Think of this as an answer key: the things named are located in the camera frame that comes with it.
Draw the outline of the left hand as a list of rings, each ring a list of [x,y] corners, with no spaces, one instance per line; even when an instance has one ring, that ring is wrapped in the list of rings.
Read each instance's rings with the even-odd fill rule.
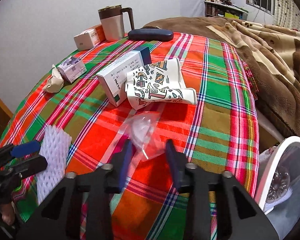
[[[0,204],[0,220],[7,225],[12,225],[15,221],[15,211],[12,203]]]

